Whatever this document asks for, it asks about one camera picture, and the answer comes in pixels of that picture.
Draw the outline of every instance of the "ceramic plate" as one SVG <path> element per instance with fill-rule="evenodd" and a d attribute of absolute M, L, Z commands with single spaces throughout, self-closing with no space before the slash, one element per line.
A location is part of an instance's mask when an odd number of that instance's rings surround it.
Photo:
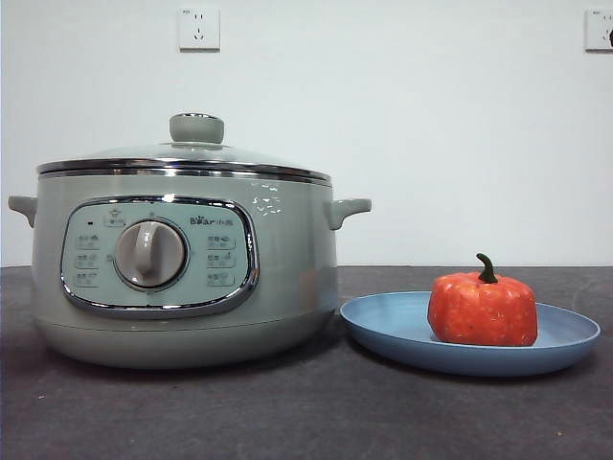
<path fill-rule="evenodd" d="M 573 311 L 536 304 L 538 339 L 530 347 L 444 343 L 427 320 L 430 292 L 390 292 L 358 297 L 341 316 L 352 337 L 373 352 L 423 369 L 467 376 L 545 374 L 585 357 L 599 325 Z"/>

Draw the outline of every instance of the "brand logo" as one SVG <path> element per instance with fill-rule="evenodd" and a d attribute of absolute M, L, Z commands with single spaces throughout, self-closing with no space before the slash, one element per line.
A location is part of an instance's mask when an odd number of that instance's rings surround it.
<path fill-rule="evenodd" d="M 190 218 L 191 225 L 224 225 L 234 226 L 234 221 L 230 218 L 207 218 L 206 216 L 193 216 Z"/>

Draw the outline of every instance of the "red pumpkin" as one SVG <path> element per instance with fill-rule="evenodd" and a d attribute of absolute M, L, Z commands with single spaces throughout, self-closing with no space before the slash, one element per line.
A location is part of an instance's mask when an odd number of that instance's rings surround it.
<path fill-rule="evenodd" d="M 428 304 L 428 322 L 443 342 L 471 345 L 528 346 L 537 336 L 533 291 L 506 276 L 494 276 L 489 258 L 479 274 L 454 273 L 437 278 Z"/>

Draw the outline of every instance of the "chrome trim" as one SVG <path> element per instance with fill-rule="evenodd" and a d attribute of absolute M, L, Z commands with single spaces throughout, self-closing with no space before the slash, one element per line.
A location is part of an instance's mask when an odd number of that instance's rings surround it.
<path fill-rule="evenodd" d="M 223 171 L 216 170 L 181 170 L 173 168 L 118 168 L 118 169 L 87 169 L 73 171 L 57 171 L 44 172 L 40 174 L 41 178 L 54 177 L 75 177 L 81 175 L 165 175 L 165 176 L 198 176 L 198 177 L 235 177 L 243 179 L 259 179 L 259 180 L 281 180 L 288 182 L 302 182 L 307 184 L 323 185 L 331 187 L 332 183 L 329 176 L 328 179 L 320 179 L 315 177 L 305 177 L 298 175 L 286 175 L 282 173 L 265 173 L 265 172 L 248 172 L 248 171 Z"/>
<path fill-rule="evenodd" d="M 68 160 L 45 163 L 36 168 L 39 174 L 81 172 L 81 170 L 175 170 L 212 171 L 228 173 L 264 173 L 280 176 L 305 177 L 330 182 L 330 176 L 322 172 L 276 165 L 228 162 L 222 160 L 183 160 L 179 158 L 105 158 L 91 160 Z"/>
<path fill-rule="evenodd" d="M 197 117 L 197 118 L 212 118 L 213 120 L 220 120 L 220 118 L 215 117 L 213 115 L 209 115 L 208 113 L 195 113 L 195 112 L 186 112 L 186 113 L 177 113 L 176 115 L 172 115 L 171 118 L 180 118 L 180 117 Z"/>
<path fill-rule="evenodd" d="M 233 211 L 242 222 L 245 232 L 246 249 L 247 249 L 247 274 L 235 290 L 229 294 L 207 302 L 184 304 L 184 305 L 160 305 L 149 307 L 127 307 L 122 305 L 101 304 L 91 302 L 89 300 L 78 297 L 74 292 L 66 286 L 66 279 L 63 273 L 64 266 L 64 248 L 66 238 L 68 236 L 68 225 L 70 219 L 79 209 L 85 206 L 110 203 L 134 203 L 143 201 L 163 201 L 162 196 L 151 195 L 122 195 L 108 196 L 104 198 L 95 198 L 87 200 L 80 204 L 68 217 L 66 230 L 64 231 L 64 241 L 61 249 L 60 273 L 59 280 L 64 291 L 64 295 L 77 307 L 93 312 L 106 317 L 122 318 L 122 319 L 171 319 L 185 318 L 190 316 L 198 316 L 203 314 L 221 313 L 236 308 L 242 304 L 254 291 L 260 278 L 260 256 L 258 253 L 258 245 L 256 242 L 255 227 L 251 216 L 238 203 L 230 200 L 215 199 L 215 198 L 195 198 L 191 196 L 175 196 L 173 203 L 178 204 L 199 204 L 203 206 L 224 207 Z M 155 287 L 145 290 L 160 290 Z"/>

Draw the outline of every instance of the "dark gray table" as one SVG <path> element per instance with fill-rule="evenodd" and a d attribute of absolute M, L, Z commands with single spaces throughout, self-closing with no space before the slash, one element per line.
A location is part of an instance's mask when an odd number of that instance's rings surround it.
<path fill-rule="evenodd" d="M 343 267 L 342 300 L 426 290 L 450 267 Z M 336 316 L 307 343 L 212 369 L 138 372 L 47 350 L 28 267 L 2 270 L 3 459 L 610 459 L 613 267 L 501 268 L 602 326 L 554 374 L 477 379 L 379 358 Z"/>

